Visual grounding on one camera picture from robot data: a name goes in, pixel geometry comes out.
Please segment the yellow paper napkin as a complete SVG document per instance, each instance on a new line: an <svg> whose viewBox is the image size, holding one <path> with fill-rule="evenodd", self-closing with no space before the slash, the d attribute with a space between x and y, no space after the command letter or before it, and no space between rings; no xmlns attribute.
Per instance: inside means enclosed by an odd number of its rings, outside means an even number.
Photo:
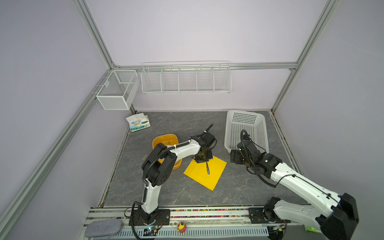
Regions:
<svg viewBox="0 0 384 240"><path fill-rule="evenodd" d="M207 189L214 191L226 165L227 162L213 157L213 159L209 160L210 176L208 176L206 164L192 160L184 174Z"/></svg>

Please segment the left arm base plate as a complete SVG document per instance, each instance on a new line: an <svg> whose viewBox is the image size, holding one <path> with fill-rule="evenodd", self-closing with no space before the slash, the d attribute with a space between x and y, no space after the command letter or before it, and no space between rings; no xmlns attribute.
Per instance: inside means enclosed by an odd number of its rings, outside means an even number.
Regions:
<svg viewBox="0 0 384 240"><path fill-rule="evenodd" d="M133 210L129 225L131 226L168 226L170 224L171 211L170 209L156 209L151 214L147 214L144 210Z"/></svg>

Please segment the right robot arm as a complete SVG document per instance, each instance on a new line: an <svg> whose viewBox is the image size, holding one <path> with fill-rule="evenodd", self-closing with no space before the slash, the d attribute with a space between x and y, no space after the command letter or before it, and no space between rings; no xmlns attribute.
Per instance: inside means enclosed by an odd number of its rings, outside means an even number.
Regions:
<svg viewBox="0 0 384 240"><path fill-rule="evenodd" d="M283 185L307 202L297 205L272 197L264 205L262 216L270 222L289 220L312 227L329 240L350 240L359 223L354 197L330 191L299 174L280 158L261 152L246 130L241 130L237 150L231 151L231 162L245 165L266 185Z"/></svg>

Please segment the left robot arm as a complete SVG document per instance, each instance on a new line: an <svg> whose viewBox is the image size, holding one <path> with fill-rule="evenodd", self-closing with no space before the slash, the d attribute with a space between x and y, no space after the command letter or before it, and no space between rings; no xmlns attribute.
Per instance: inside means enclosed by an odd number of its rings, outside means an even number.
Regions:
<svg viewBox="0 0 384 240"><path fill-rule="evenodd" d="M193 157L198 164L207 163L213 159L212 149L216 142L214 135L205 130L177 145L157 144L142 165L145 192L141 213L149 216L157 211L161 185L170 177L176 161Z"/></svg>

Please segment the white perforated plastic basket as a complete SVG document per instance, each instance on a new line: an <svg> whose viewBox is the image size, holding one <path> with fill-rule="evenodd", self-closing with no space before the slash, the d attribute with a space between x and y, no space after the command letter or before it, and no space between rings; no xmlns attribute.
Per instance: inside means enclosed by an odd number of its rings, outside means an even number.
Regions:
<svg viewBox="0 0 384 240"><path fill-rule="evenodd" d="M227 113L225 148L228 153L238 150L237 144L241 142L241 131L246 130L250 138L257 144L262 153L269 152L267 126L262 114L230 110Z"/></svg>

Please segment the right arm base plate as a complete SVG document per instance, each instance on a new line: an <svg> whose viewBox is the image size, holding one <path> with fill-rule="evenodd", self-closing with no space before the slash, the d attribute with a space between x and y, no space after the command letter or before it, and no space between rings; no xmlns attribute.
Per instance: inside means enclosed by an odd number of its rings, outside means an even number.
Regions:
<svg viewBox="0 0 384 240"><path fill-rule="evenodd" d="M248 208L248 211L252 224L288 224L292 222L279 218L272 210L265 211L263 207L251 207Z"/></svg>

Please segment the silver fork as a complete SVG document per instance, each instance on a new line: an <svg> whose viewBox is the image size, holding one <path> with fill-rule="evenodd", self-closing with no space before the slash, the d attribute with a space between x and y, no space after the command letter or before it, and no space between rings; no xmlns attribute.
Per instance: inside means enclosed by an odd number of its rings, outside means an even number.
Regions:
<svg viewBox="0 0 384 240"><path fill-rule="evenodd" d="M205 164L206 164L207 175L210 176L209 161L205 162Z"/></svg>

